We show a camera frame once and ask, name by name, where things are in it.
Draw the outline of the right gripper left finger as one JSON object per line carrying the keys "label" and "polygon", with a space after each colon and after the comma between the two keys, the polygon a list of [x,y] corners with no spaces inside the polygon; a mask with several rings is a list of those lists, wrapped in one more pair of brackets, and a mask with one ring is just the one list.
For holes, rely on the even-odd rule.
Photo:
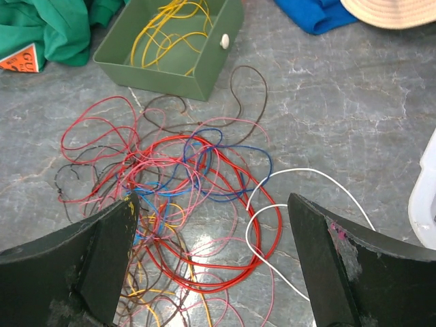
{"label": "right gripper left finger", "polygon": [[2,326],[112,326],[138,224],[135,193],[1,252]]}

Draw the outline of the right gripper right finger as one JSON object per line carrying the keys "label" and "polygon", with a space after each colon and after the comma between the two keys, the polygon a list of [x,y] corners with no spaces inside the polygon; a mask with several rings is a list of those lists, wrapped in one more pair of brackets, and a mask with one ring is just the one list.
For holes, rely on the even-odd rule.
{"label": "right gripper right finger", "polygon": [[292,234],[317,326],[434,326],[435,251],[374,232],[296,193]]}

